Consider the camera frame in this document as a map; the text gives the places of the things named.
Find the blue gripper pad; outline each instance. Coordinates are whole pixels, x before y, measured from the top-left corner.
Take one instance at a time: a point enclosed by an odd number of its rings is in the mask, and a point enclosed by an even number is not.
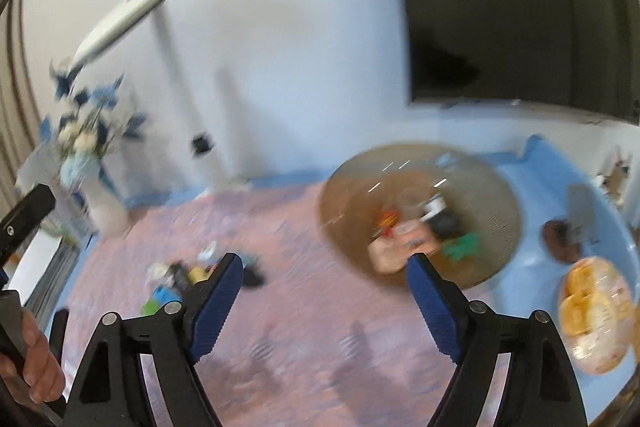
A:
[[[185,295],[184,335],[191,362],[210,353],[242,286],[242,260],[227,253],[209,279]]]
[[[406,281],[438,350],[459,363],[468,323],[465,296],[454,283],[439,276],[423,253],[409,259]]]

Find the white wall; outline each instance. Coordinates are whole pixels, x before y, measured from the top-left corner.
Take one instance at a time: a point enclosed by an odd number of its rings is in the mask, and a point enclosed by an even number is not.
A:
[[[49,61],[72,55],[118,1],[25,0],[26,53],[43,113],[54,110]],[[393,140],[487,152],[521,147],[536,132],[590,173],[616,144],[640,158],[639,130],[626,124],[517,107],[408,107],[402,14],[401,0],[167,0],[81,75],[104,82],[126,71],[152,115],[143,149],[110,158],[118,187],[131,196],[202,182],[188,161],[189,118],[171,93],[176,76],[191,84],[197,116],[243,176],[335,166]],[[640,162],[634,173],[636,194]]]

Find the transparent brown plate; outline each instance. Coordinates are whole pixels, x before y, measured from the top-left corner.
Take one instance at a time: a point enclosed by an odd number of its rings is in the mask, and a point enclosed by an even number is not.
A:
[[[518,202],[491,165],[435,144],[388,145],[343,163],[326,182],[319,203],[322,229],[332,245],[376,283],[406,286],[404,271],[375,272],[367,246],[382,208],[407,187],[425,197],[442,194],[465,230],[479,236],[476,257],[456,262],[441,252],[430,256],[444,279],[470,288],[496,274],[515,252],[521,229]]]

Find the pile of small toys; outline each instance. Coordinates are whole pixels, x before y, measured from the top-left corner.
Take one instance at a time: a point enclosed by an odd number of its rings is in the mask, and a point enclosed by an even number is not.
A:
[[[195,263],[153,263],[146,273],[146,286],[151,296],[142,306],[143,315],[153,315],[171,301],[182,301],[184,293],[200,281],[207,280],[226,251],[220,250],[216,241],[198,254]],[[265,284],[255,255],[237,252],[242,260],[243,288],[259,288]]]
[[[424,193],[409,187],[380,211],[369,245],[369,258],[378,273],[400,271],[418,252],[431,256],[440,251],[450,261],[478,255],[478,234],[465,233],[460,216],[440,192],[422,197]]]

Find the white flower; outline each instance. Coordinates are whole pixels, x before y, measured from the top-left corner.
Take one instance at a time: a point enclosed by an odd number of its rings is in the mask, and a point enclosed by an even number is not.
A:
[[[92,153],[98,143],[98,135],[94,131],[84,131],[74,142],[74,151],[79,153]]]
[[[67,145],[80,134],[81,130],[82,126],[77,121],[70,121],[58,134],[58,142],[62,145]]]

